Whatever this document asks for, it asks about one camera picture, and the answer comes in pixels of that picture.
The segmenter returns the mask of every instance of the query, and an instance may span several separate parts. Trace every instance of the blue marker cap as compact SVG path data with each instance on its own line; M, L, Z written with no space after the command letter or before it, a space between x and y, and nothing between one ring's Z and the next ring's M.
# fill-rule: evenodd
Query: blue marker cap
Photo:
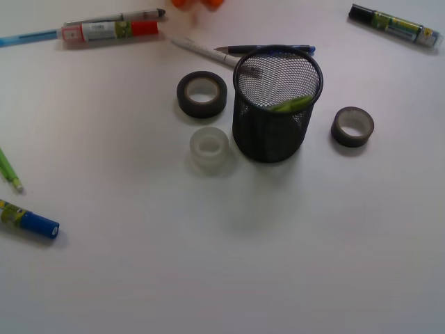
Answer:
M24 230L41 234L50 239L57 237L59 226L59 223L50 221L32 212L25 213L20 221L20 227Z
M27 33L24 35L0 38L0 47L55 39L57 39L57 30L47 30L39 33Z

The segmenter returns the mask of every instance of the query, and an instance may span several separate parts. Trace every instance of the mesh cup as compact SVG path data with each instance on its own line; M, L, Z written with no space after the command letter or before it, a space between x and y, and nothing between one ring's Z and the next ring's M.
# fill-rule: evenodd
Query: mesh cup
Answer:
M244 56L234 71L232 131L247 157L273 163L288 159L301 146L315 102L323 90L316 61L297 49L271 45ZM268 107L310 95L305 109L276 113Z

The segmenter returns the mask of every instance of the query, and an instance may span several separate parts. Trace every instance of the white pen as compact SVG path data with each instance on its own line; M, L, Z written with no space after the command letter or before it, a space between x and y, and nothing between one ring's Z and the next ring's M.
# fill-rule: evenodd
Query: white pen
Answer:
M198 45L198 44L196 44L196 42L189 40L188 38L170 37L170 40L172 41L173 44L175 44L179 47L183 47L184 49L194 51L194 52L201 54L203 56L220 61L221 63L228 64L229 66L232 66L232 67L235 67L236 64L238 64L239 60L241 59L241 58L230 56L229 54L224 54L219 51L207 49L206 47Z
M146 19L156 19L165 15L164 9L139 10L138 12L120 13L115 15L94 17L92 19L80 19L78 21L65 22L65 26L78 26L83 23L113 22L113 21L145 21Z

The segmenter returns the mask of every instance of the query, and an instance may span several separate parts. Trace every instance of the orange object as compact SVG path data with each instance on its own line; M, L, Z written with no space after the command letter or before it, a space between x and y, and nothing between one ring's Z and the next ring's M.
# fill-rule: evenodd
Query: orange object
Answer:
M202 2L212 7L219 7L224 2L224 0L202 0Z
M182 7L186 3L186 0L172 0L172 2L176 7Z
M183 5L186 4L187 0L172 0L173 5L175 5L176 7L182 7ZM219 7L221 6L221 4L224 2L224 0L201 0L202 3L205 3L206 5L209 5L211 7Z

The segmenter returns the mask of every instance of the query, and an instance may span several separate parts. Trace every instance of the light blue pen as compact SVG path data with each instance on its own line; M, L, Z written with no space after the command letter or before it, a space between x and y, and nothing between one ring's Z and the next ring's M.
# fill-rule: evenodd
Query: light blue pen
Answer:
M30 42L38 42L39 40L55 40L57 39L57 30L47 30L38 33L27 33L25 35L16 35L0 38L0 47L9 45L18 45Z

